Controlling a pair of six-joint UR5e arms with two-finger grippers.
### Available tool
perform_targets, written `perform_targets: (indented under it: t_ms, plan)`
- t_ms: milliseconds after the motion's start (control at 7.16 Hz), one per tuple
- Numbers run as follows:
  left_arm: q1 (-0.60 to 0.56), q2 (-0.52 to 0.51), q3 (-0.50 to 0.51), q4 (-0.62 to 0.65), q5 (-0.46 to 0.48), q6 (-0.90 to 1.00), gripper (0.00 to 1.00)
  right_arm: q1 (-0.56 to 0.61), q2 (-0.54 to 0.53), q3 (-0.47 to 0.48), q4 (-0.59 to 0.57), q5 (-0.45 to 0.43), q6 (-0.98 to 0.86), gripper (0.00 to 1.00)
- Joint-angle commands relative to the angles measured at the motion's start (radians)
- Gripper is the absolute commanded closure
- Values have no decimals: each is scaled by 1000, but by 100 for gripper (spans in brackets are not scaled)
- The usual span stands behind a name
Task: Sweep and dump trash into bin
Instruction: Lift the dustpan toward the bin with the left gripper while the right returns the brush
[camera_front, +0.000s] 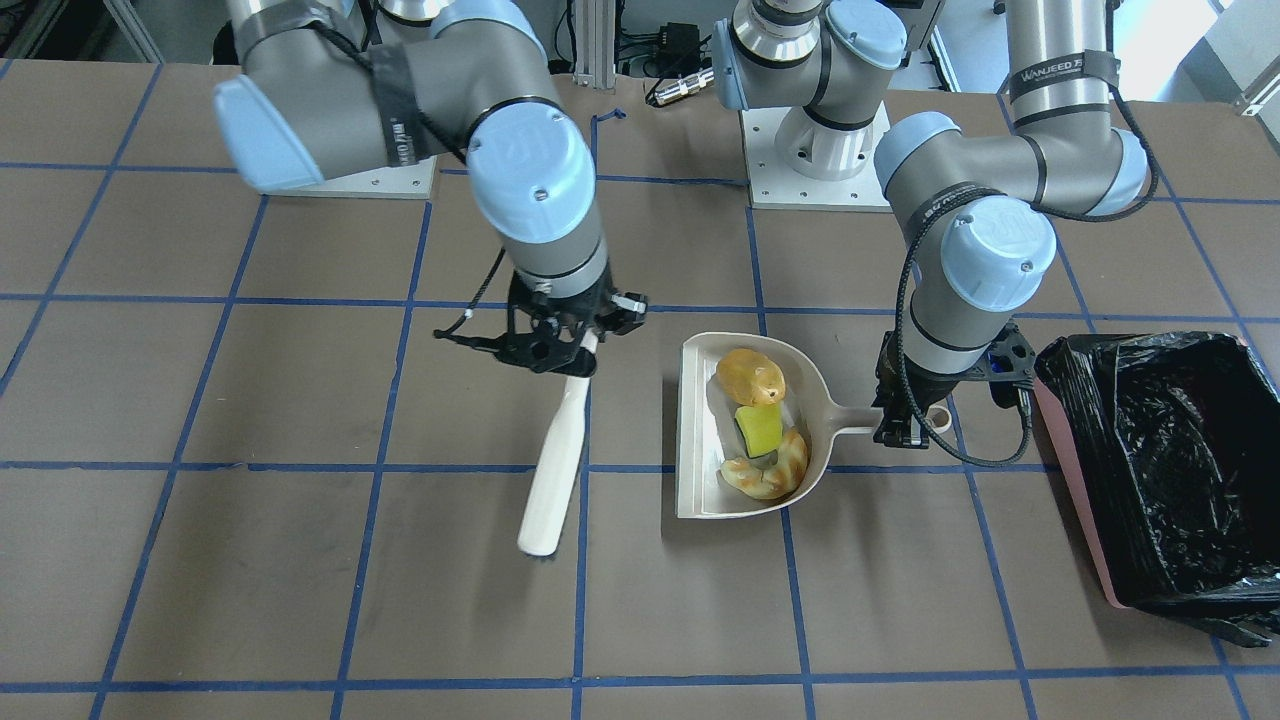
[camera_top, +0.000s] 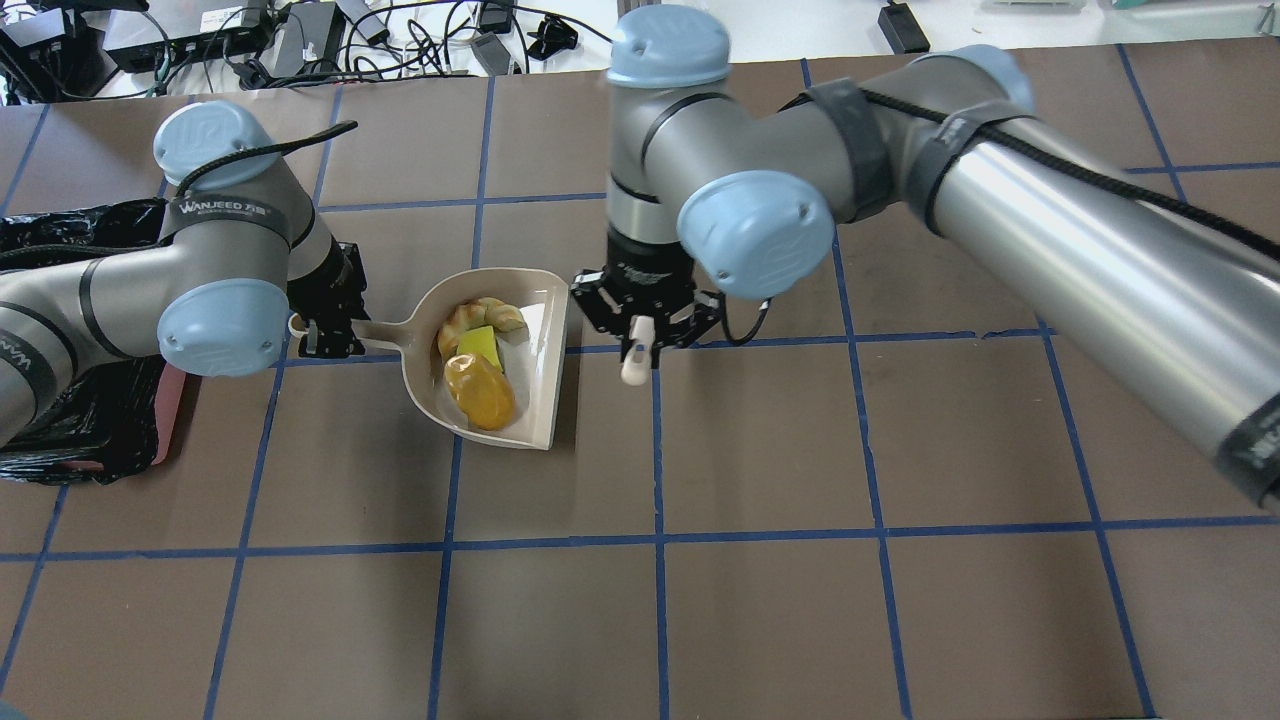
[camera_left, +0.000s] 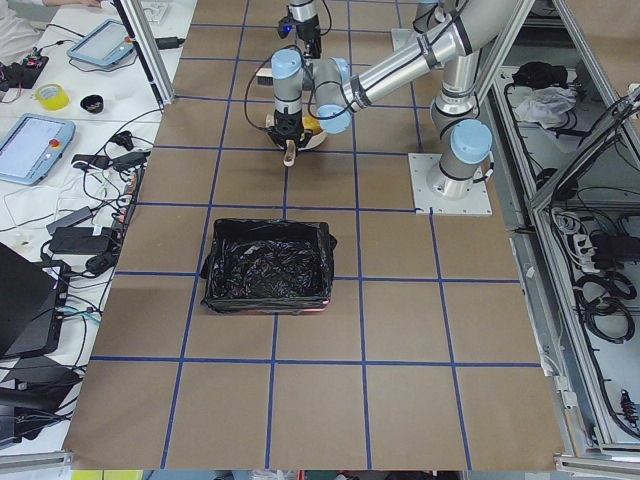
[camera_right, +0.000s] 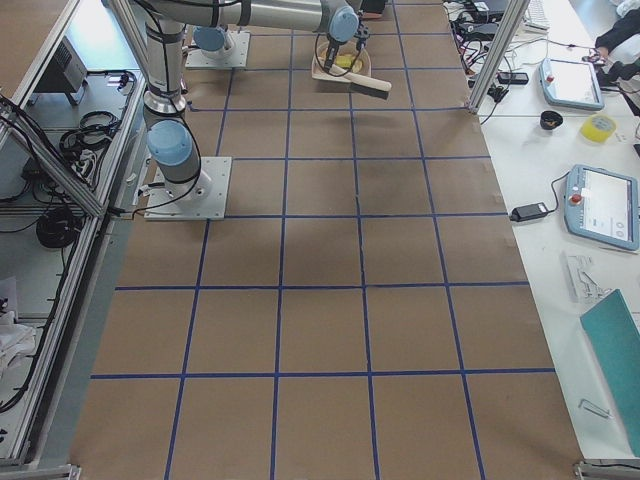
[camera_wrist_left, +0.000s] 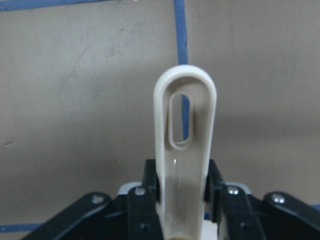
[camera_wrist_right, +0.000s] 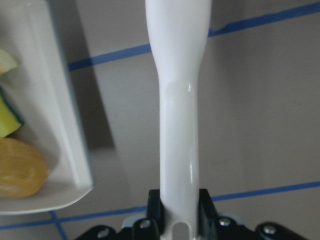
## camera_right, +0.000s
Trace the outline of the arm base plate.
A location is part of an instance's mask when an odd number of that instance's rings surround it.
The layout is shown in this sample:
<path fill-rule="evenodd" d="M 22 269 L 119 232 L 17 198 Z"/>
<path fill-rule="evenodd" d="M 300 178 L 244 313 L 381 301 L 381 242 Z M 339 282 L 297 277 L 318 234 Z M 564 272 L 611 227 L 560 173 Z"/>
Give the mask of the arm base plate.
<path fill-rule="evenodd" d="M 250 38 L 248 31 L 196 29 L 185 66 L 191 70 L 245 68 Z"/>
<path fill-rule="evenodd" d="M 197 183 L 192 186 L 193 182 L 167 183 L 157 167 L 154 182 L 162 183 L 162 186 L 150 191 L 144 217 L 153 221 L 222 220 L 231 169 L 231 157 L 205 156 Z"/>

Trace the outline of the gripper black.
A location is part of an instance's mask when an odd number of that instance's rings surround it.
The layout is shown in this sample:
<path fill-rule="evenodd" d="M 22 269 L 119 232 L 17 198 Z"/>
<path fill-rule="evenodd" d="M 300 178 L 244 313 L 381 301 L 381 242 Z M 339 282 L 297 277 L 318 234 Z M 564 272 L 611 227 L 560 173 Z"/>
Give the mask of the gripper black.
<path fill-rule="evenodd" d="M 369 28 L 363 22 L 360 22 L 356 30 L 356 33 L 354 34 L 356 49 L 362 50 L 366 46 L 366 42 L 369 38 L 370 38 Z"/>

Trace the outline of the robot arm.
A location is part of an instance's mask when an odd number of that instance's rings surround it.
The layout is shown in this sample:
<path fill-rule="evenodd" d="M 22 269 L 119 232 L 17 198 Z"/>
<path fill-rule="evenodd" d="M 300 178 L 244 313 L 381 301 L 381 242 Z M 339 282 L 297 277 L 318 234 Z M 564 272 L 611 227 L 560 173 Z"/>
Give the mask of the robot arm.
<path fill-rule="evenodd" d="M 359 15 L 346 1 L 139 1 L 150 28 L 165 35 L 186 25 L 217 27 L 233 24 L 294 29 L 326 34 L 340 44 L 351 40 Z"/>
<path fill-rule="evenodd" d="M 181 81 L 185 25 L 162 15 L 149 1 L 142 5 L 147 14 L 147 147 L 163 175 L 169 198 L 192 203 L 202 194 L 201 155 L 184 118 L 186 100 Z"/>

